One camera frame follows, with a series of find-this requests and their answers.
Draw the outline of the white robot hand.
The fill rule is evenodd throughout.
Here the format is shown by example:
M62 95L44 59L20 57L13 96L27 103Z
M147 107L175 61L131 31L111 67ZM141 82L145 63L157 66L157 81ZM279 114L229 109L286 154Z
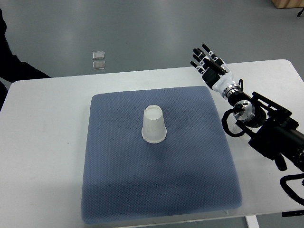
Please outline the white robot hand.
M236 86L233 74L226 63L216 63L220 60L218 56L205 44L202 44L207 55L199 48L193 49L192 57L200 64L193 61L190 64L202 74L202 79L207 86L214 91L227 91L228 88Z

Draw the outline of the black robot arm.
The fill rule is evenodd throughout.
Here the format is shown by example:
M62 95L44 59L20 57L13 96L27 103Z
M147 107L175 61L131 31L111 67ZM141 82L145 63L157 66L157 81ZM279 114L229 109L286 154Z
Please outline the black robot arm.
M285 159L303 171L304 135L297 130L299 123L291 118L292 113L257 92L247 95L243 80L235 82L227 64L205 44L193 53L191 65L232 107L221 119L224 132L234 138L247 134L248 144L273 160L280 171L287 169Z

